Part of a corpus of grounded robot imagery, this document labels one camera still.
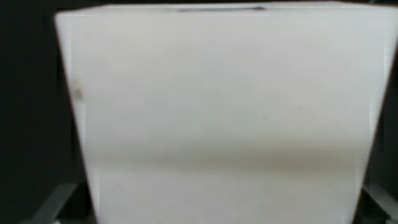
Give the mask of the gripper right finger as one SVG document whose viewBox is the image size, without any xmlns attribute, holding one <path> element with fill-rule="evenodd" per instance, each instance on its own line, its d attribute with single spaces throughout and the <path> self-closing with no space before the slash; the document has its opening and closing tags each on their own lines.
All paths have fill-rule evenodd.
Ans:
<svg viewBox="0 0 398 224">
<path fill-rule="evenodd" d="M 363 186 L 354 224 L 398 224 L 398 201 L 377 184 Z"/>
</svg>

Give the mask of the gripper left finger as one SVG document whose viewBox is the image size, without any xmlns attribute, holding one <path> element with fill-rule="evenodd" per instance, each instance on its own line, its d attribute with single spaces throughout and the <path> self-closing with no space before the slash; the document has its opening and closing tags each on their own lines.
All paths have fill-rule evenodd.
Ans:
<svg viewBox="0 0 398 224">
<path fill-rule="evenodd" d="M 57 185 L 34 215 L 18 224 L 96 224 L 93 199 L 86 182 Z"/>
</svg>

